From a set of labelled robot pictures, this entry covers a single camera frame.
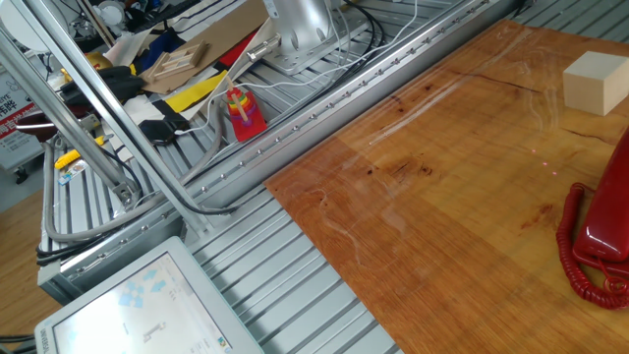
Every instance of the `yellow strip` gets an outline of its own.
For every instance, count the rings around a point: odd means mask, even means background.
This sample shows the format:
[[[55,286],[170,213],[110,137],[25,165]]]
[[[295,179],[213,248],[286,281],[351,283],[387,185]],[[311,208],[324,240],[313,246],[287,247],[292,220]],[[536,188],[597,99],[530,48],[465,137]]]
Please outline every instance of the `yellow strip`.
[[[249,99],[248,98],[247,99],[243,99],[243,100],[240,101],[240,105],[242,105],[243,107],[246,106],[247,104],[249,104]],[[232,109],[238,109],[238,106],[236,104],[232,104],[232,103],[229,103],[229,107],[232,108]]]
[[[183,112],[193,103],[197,103],[202,98],[212,92],[220,81],[227,75],[227,71],[211,77],[202,83],[198,83],[191,88],[188,88],[182,92],[175,94],[174,96],[166,99],[166,104],[172,108],[175,113]]]

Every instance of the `white monitor frame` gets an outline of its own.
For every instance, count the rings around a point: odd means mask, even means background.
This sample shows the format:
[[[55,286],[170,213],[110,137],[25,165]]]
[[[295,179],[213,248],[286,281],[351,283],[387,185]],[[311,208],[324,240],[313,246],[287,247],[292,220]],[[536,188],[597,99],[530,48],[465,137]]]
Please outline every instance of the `white monitor frame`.
[[[207,277],[195,258],[190,254],[179,237],[171,237],[144,256],[125,266],[111,277],[98,284],[86,294],[65,306],[35,328],[35,342],[37,353],[65,354],[57,350],[57,340],[54,327],[69,318],[86,305],[106,294],[119,284],[168,254],[175,266],[182,272],[193,291],[199,297],[211,318],[214,320],[224,338],[231,346],[230,354],[263,353],[256,340],[245,328],[238,316],[225,301],[220,291]]]

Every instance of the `connector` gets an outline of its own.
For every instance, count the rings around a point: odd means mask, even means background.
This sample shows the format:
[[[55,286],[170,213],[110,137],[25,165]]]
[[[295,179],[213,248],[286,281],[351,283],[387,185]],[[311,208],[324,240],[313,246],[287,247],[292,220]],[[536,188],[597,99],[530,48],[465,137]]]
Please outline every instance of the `connector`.
[[[282,43],[282,36],[276,33],[273,38],[267,39],[261,44],[257,45],[254,49],[247,52],[247,56],[252,63],[260,60],[264,55],[273,51],[273,49],[279,47]]]

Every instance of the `wooden table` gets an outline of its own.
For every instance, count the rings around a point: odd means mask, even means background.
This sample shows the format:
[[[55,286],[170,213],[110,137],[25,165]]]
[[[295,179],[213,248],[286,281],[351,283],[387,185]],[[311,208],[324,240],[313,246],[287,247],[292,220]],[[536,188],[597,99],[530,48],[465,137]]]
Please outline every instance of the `wooden table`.
[[[564,106],[587,50],[629,56],[496,24],[266,182],[405,353],[629,351],[629,312],[574,294],[554,237],[629,123],[629,99]]]

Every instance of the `sign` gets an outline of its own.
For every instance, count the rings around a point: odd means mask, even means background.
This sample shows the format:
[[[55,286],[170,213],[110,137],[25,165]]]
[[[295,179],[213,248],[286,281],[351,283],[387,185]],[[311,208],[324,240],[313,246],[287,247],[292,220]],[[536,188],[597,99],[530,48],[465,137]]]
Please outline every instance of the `sign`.
[[[0,74],[0,167],[11,171],[42,153],[36,137],[18,132],[20,118],[34,103],[8,73]]]

